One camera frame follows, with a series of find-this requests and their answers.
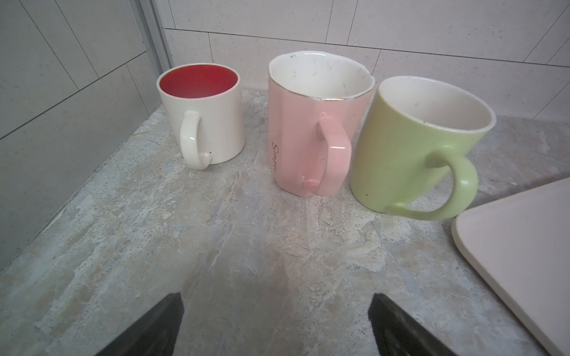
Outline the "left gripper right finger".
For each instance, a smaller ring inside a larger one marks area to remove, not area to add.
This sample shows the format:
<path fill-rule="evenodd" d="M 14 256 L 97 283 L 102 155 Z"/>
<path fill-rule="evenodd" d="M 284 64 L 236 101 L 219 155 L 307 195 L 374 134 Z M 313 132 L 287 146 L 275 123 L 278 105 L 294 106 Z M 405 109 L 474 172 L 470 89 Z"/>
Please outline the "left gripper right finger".
<path fill-rule="evenodd" d="M 385 294 L 368 309 L 380 355 L 456 355 Z"/>

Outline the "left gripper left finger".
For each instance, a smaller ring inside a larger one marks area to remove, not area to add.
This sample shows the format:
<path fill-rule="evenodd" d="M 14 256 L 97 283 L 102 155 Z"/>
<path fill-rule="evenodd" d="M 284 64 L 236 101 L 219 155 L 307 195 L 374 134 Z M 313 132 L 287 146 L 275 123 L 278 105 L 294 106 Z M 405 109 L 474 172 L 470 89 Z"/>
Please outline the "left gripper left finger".
<path fill-rule="evenodd" d="M 181 293 L 168 294 L 96 356 L 173 355 L 183 314 Z"/>

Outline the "light green mug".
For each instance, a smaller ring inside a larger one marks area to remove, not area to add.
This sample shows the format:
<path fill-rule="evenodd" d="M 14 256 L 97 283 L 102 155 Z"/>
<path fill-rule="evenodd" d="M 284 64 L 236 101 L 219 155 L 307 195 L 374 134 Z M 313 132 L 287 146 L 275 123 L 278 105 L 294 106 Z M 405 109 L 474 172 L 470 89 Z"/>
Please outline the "light green mug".
<path fill-rule="evenodd" d="M 415 220 L 457 216 L 479 188 L 467 155 L 496 122 L 487 103 L 455 85 L 413 76 L 382 81 L 354 151 L 354 197 L 375 212 Z M 454 185 L 441 207 L 431 212 L 408 209 L 448 173 Z"/>

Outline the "white mug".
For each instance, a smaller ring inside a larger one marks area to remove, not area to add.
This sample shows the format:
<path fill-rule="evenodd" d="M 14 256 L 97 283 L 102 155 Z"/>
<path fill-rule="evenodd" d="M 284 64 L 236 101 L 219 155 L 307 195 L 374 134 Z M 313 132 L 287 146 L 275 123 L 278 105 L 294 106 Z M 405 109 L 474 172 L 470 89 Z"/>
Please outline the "white mug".
<path fill-rule="evenodd" d="M 190 169 L 204 170 L 240 154 L 245 129 L 237 71 L 215 63 L 180 65 L 162 73 L 156 86 Z"/>

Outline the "pink mug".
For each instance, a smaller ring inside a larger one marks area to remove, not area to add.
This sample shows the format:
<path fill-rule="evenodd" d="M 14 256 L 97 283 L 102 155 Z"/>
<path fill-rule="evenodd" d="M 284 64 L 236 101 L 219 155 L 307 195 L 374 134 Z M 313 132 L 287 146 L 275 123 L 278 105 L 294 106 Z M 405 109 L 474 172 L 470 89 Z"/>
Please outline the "pink mug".
<path fill-rule="evenodd" d="M 335 195 L 374 77 L 353 59 L 310 50 L 277 56 L 268 72 L 269 156 L 278 186 L 299 197 Z"/>

